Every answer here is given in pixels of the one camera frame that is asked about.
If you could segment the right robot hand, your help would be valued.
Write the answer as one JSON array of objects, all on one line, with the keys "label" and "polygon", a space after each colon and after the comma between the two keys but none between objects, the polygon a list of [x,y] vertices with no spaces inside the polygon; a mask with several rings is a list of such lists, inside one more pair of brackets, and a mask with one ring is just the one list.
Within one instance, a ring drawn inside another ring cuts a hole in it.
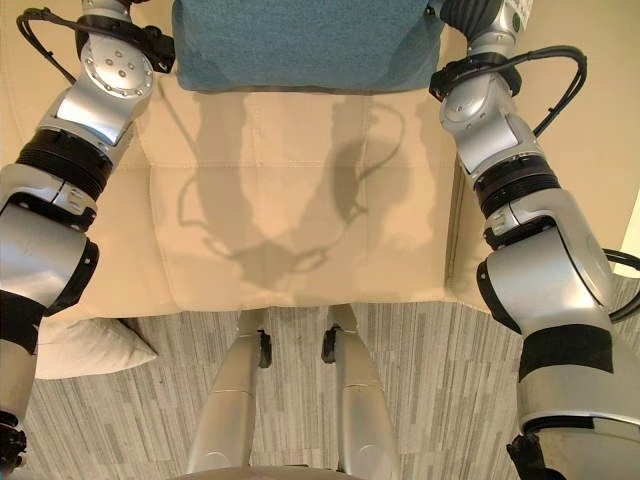
[{"label": "right robot hand", "polygon": [[436,7],[441,21],[467,41],[467,55],[509,58],[526,30],[530,0],[445,0]]}]

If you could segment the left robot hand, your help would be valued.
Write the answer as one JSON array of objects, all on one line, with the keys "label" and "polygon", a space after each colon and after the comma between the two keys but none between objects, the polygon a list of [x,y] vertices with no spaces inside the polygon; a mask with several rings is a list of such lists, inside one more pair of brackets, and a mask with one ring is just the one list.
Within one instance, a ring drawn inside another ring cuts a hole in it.
[{"label": "left robot hand", "polygon": [[129,1],[120,0],[82,0],[84,15],[104,16],[131,23]]}]

